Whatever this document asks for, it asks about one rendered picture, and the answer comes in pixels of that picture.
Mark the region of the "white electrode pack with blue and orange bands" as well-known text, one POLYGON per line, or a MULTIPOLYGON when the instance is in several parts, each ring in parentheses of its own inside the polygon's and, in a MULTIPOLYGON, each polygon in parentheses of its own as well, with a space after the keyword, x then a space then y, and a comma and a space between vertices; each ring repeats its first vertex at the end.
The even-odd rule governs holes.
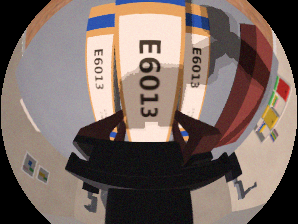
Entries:
POLYGON ((209 75, 210 25, 205 7, 185 4, 185 54, 177 110, 199 120, 209 75))

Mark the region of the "white welding electrode pack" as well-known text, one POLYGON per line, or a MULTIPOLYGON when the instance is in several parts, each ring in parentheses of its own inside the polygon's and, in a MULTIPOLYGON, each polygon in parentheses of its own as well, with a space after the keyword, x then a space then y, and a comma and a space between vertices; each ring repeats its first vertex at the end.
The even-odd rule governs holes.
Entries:
POLYGON ((85 61, 95 121, 117 112, 115 3, 92 7, 87 24, 85 61))

